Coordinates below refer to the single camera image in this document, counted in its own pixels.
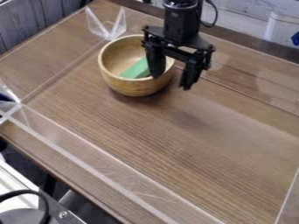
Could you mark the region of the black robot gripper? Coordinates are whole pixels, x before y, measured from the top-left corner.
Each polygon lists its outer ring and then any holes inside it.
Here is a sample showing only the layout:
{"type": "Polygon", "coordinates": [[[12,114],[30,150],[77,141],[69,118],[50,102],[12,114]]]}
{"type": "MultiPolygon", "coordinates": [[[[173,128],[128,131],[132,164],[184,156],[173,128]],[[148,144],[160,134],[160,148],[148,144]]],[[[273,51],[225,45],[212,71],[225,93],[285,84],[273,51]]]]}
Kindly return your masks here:
{"type": "Polygon", "coordinates": [[[215,52],[215,46],[199,34],[201,26],[211,28],[215,25],[201,21],[204,1],[215,6],[211,0],[163,0],[163,26],[143,27],[149,74],[155,79],[163,75],[167,57],[184,62],[179,84],[184,91],[197,82],[201,70],[211,67],[215,52]]]}

